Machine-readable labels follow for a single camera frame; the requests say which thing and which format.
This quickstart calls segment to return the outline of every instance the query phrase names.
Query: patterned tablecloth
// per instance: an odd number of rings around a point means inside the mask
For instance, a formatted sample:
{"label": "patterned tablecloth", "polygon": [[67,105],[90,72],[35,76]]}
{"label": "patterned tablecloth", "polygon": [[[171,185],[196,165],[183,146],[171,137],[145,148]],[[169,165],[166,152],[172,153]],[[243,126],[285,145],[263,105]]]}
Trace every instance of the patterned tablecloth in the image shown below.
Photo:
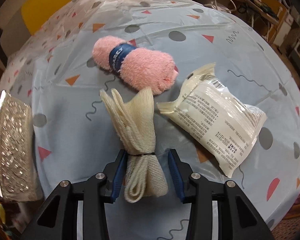
{"label": "patterned tablecloth", "polygon": [[[63,179],[74,183],[102,171],[122,148],[98,93],[116,88],[128,101],[136,92],[94,64],[93,45],[106,35],[173,56],[179,76],[155,102],[176,99],[191,71],[216,62],[216,76],[230,92],[266,113],[258,140],[233,180],[274,228],[300,193],[300,92],[254,30],[231,14],[191,0],[73,0],[13,55],[0,90],[32,105],[36,163],[45,195]],[[168,148],[208,179],[227,180],[216,160],[157,110],[154,127],[169,193],[135,204],[121,194],[115,204],[107,204],[111,239],[185,239],[190,205],[182,205],[175,195]]]}

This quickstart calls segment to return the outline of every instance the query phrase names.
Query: blue label band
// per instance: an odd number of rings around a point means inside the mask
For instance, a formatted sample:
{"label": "blue label band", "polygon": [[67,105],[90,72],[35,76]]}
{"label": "blue label band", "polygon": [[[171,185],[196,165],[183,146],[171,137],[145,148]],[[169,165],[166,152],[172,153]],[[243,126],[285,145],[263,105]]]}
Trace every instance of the blue label band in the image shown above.
{"label": "blue label band", "polygon": [[121,65],[125,57],[132,51],[136,49],[127,43],[119,44],[109,54],[109,65],[116,72],[119,73]]}

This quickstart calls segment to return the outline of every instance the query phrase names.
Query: white plastic bag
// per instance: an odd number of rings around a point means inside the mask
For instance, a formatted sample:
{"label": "white plastic bag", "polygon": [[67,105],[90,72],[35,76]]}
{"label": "white plastic bag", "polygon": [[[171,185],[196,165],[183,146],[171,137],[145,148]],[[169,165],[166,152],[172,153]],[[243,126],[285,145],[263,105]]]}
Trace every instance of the white plastic bag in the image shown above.
{"label": "white plastic bag", "polygon": [[177,100],[157,106],[210,151],[231,178],[250,153],[267,117],[259,108],[235,98],[214,75],[214,66],[193,71]]}

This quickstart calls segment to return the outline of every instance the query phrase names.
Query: pink yarn skein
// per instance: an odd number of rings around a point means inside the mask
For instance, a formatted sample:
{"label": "pink yarn skein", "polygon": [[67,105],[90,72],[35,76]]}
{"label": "pink yarn skein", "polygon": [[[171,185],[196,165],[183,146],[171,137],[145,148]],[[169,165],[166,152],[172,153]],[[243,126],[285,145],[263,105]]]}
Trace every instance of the pink yarn skein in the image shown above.
{"label": "pink yarn skein", "polygon": [[[116,46],[128,43],[123,39],[106,36],[97,40],[93,47],[92,57],[103,69],[112,71],[109,65],[109,54]],[[137,90],[151,87],[154,95],[168,90],[178,75],[178,69],[172,56],[156,50],[136,48],[123,60],[120,77]]]}

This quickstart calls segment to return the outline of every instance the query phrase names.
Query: black rubber band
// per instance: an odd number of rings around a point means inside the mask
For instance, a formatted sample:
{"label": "black rubber band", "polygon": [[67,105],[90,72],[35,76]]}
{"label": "black rubber band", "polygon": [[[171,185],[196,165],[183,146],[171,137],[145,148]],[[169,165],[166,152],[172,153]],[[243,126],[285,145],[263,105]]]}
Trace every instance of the black rubber band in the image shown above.
{"label": "black rubber band", "polygon": [[155,155],[155,153],[154,153],[154,152],[153,152],[153,153],[143,153],[143,154],[137,154],[137,155],[129,154],[129,153],[128,153],[128,155],[129,155],[129,156],[146,156],[146,155]]}

